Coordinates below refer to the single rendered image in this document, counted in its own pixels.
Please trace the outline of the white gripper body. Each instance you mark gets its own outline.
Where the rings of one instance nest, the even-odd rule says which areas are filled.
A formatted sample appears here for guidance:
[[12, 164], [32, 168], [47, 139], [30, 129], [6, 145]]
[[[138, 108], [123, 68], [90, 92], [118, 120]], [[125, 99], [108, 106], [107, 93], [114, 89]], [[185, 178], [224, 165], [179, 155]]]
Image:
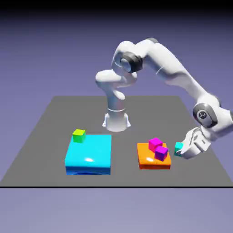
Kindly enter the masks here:
[[182, 144], [183, 146], [179, 150], [179, 156], [185, 159], [191, 159], [202, 152], [206, 152], [211, 142], [205, 138], [201, 127], [196, 127], [187, 132]]

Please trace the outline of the small teal cube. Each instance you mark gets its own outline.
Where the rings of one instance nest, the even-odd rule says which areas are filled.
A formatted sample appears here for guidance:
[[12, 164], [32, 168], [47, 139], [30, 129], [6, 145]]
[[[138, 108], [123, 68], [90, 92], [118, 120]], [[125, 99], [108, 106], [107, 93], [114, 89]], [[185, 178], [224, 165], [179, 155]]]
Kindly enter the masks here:
[[176, 142], [175, 147], [174, 147], [175, 156], [181, 157], [182, 147], [183, 147], [182, 142]]

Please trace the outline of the small purple cube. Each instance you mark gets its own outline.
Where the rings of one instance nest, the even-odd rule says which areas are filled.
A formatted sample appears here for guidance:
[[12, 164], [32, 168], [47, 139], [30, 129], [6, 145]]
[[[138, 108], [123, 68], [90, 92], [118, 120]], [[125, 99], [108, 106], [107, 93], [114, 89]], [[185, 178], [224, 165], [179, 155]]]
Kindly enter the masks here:
[[159, 161], [164, 161], [167, 158], [168, 149], [163, 146], [157, 146], [155, 149], [155, 159]]

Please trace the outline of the small pink cube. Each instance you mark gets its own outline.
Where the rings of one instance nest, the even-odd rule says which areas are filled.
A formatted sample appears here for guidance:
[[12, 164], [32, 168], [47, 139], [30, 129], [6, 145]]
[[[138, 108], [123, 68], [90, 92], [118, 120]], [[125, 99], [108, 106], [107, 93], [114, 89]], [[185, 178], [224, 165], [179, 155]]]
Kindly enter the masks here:
[[149, 140], [148, 148], [150, 151], [155, 152], [158, 146], [162, 146], [163, 142], [158, 138], [153, 138]]

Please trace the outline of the small green cube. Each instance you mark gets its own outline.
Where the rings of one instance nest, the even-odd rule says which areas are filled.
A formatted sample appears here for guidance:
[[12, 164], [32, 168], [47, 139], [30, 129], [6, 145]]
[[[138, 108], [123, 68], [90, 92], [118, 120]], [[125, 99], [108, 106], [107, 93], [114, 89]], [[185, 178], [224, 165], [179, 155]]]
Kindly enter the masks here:
[[73, 141], [76, 143], [83, 143], [86, 138], [86, 131], [82, 129], [76, 129], [72, 133]]

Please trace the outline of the large orange box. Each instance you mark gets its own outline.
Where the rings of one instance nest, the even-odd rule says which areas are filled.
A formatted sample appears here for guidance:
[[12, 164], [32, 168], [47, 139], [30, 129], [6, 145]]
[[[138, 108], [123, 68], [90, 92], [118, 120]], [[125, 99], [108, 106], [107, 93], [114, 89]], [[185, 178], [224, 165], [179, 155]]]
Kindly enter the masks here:
[[137, 143], [138, 165], [139, 169], [146, 170], [168, 170], [171, 167], [171, 158], [169, 152], [164, 161], [155, 159], [154, 153], [149, 150], [148, 142]]

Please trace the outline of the large cyan box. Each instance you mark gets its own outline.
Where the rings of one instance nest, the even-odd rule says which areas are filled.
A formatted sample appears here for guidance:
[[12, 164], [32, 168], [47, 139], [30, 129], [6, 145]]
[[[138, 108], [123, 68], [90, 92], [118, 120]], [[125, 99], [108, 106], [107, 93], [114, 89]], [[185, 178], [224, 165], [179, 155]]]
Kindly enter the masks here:
[[65, 167], [67, 175], [111, 174], [111, 135], [86, 135], [83, 143], [71, 139]]

